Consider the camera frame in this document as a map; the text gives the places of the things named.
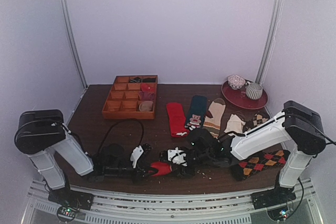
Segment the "red sock with beige toe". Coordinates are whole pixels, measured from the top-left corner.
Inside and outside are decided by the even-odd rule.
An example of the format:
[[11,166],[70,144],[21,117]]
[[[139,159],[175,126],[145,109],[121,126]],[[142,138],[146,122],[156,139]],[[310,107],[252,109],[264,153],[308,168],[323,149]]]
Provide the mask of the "red sock with beige toe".
[[153,162],[151,163],[150,168],[151,177],[165,176],[172,172],[172,166],[164,162]]

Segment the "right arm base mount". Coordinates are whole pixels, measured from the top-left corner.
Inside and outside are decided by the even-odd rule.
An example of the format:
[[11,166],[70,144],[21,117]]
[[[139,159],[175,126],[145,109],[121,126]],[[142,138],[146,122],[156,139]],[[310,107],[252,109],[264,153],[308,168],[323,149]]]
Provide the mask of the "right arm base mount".
[[269,218],[273,221],[285,221],[291,213],[289,203],[293,203],[295,199],[293,188],[280,186],[251,194],[254,209],[266,208]]

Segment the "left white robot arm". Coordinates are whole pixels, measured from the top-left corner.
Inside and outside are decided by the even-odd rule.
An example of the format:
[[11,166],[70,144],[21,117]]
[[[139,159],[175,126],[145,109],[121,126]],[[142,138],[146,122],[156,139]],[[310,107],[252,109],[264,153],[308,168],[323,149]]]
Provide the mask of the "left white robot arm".
[[64,205],[71,205],[76,197],[75,192],[67,187],[67,176],[57,164],[55,153],[78,175],[92,183],[101,182],[106,177],[130,178],[137,183],[158,173],[158,169],[144,162],[151,150],[149,144],[139,143],[129,156],[125,156],[121,145],[100,144],[97,153],[90,155],[80,137],[65,125],[63,114],[58,109],[23,112],[19,117],[14,144],[30,158]]

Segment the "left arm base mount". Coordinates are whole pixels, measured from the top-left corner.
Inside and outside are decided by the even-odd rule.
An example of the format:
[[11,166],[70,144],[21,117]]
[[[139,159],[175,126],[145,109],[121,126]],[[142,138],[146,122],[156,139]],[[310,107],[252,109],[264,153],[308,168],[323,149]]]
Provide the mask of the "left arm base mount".
[[60,205],[56,210],[56,217],[64,223],[75,220],[81,210],[90,210],[93,199],[93,194],[73,190],[65,194],[50,191],[48,195],[49,201]]

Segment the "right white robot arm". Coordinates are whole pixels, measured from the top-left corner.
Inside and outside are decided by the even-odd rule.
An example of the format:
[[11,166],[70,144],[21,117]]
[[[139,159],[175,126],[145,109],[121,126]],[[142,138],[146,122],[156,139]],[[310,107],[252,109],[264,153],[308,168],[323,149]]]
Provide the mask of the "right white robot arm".
[[207,129],[195,128],[187,136],[191,148],[163,151],[160,160],[179,167],[181,176],[192,176],[198,165],[229,167],[238,181],[280,163],[283,168],[269,192],[271,202],[279,204],[310,161],[325,149],[325,139],[320,115],[287,101],[273,118],[244,133],[229,131],[214,137]]

